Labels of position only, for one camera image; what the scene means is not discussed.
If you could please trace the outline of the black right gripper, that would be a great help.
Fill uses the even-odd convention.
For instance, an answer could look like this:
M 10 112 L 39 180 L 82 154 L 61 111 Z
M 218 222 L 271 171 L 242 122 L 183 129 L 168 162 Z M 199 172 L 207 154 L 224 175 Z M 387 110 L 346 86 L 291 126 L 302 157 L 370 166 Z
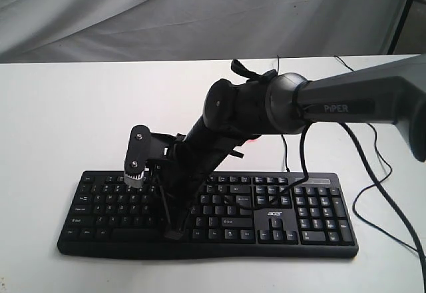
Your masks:
M 199 188 L 234 148 L 245 142 L 246 135 L 213 131 L 199 119 L 186 136 L 176 137 L 169 145 L 167 157 L 171 164 L 166 169 L 166 193 L 183 206 L 168 203 L 164 188 L 159 185 L 165 215 L 165 239 L 184 238 L 195 205 L 192 201 Z

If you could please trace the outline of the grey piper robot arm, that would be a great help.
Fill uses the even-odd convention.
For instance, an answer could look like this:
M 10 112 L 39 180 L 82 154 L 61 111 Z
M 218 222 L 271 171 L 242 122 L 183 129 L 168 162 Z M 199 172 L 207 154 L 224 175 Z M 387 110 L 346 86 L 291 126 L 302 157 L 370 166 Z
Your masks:
M 316 81 L 274 70 L 259 75 L 239 61 L 231 68 L 246 82 L 215 82 L 202 116 L 168 146 L 170 162 L 160 175 L 172 214 L 167 238 L 182 238 L 188 209 L 208 175 L 235 147 L 262 135 L 304 135 L 320 122 L 390 123 L 425 161 L 424 55 Z

